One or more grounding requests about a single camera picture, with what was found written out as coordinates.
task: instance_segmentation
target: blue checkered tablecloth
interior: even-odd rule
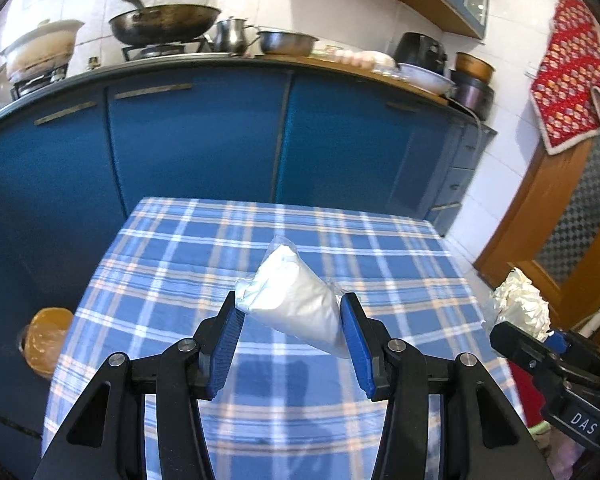
[[[275,235],[318,276],[355,292],[369,317],[425,354],[476,354],[519,413],[506,362],[480,327],[468,283],[425,221],[336,209],[147,198],[96,270],[65,341],[43,449],[104,359],[163,352],[214,316],[235,280],[258,268]],[[427,477],[437,477],[440,409],[430,397]],[[219,480],[366,479],[385,402],[360,390],[351,361],[246,317],[229,375],[200,401]],[[155,397],[146,401],[148,477],[160,478]]]

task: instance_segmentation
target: black air fryer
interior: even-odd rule
[[[439,41],[424,34],[403,34],[398,48],[395,49],[394,59],[396,63],[407,63],[445,75],[445,48]]]

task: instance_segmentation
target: wok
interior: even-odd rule
[[[220,9],[202,5],[142,6],[141,0],[125,0],[138,7],[109,20],[117,40],[131,46],[193,40],[208,31]]]

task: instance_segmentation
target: crumpled white paper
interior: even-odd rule
[[[553,334],[550,330],[549,304],[540,291],[517,267],[491,293],[491,301],[484,308],[483,327],[487,334],[494,325],[509,321],[540,342]]]
[[[253,279],[235,283],[235,306],[253,319],[336,357],[349,358],[335,291],[300,259],[295,246],[278,245]]]

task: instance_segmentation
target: silver pivot bolt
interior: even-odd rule
[[[475,364],[478,362],[478,359],[475,355],[465,352],[464,354],[460,354],[460,362],[464,366],[475,366]]]
[[[123,362],[125,362],[124,354],[113,354],[109,357],[110,366],[120,366]]]
[[[178,350],[181,352],[191,352],[196,347],[196,341],[193,338],[187,337],[178,341]]]
[[[394,352],[404,352],[407,349],[407,343],[402,339],[391,339],[386,345],[389,350]]]

